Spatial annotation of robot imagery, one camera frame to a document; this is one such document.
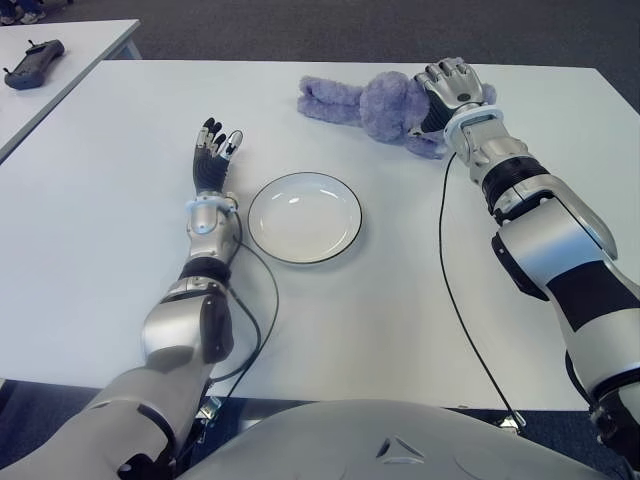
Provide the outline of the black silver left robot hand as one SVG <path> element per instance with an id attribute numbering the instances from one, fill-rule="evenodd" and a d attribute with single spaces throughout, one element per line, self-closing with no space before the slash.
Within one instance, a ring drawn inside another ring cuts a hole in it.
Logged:
<path id="1" fill-rule="evenodd" d="M 222 123 L 208 118 L 198 132 L 194 148 L 192 177 L 198 196 L 205 192 L 222 193 L 231 159 L 239 150 L 243 133 L 222 132 Z"/>

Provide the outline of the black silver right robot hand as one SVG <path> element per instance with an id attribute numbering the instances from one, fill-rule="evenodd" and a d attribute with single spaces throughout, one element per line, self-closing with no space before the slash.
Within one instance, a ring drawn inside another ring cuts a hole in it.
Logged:
<path id="1" fill-rule="evenodd" d="M 443 130 L 456 114 L 488 103 L 475 70 L 459 58 L 428 64 L 414 80 L 429 101 L 428 113 L 420 124 L 424 133 Z"/>

